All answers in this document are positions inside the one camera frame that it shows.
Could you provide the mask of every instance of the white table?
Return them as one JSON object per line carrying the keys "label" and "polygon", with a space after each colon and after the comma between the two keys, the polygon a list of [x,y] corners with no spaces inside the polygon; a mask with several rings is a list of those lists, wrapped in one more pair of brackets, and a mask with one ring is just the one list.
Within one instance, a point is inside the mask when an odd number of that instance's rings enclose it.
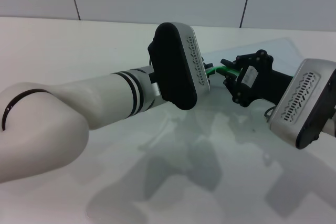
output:
{"label": "white table", "polygon": [[[145,66],[156,25],[0,18],[0,90],[63,83]],[[336,33],[195,27],[202,53],[292,40],[334,59]],[[303,151],[215,90],[194,110],[166,104],[90,134],[59,170],[0,185],[0,223],[335,223],[336,140]]]}

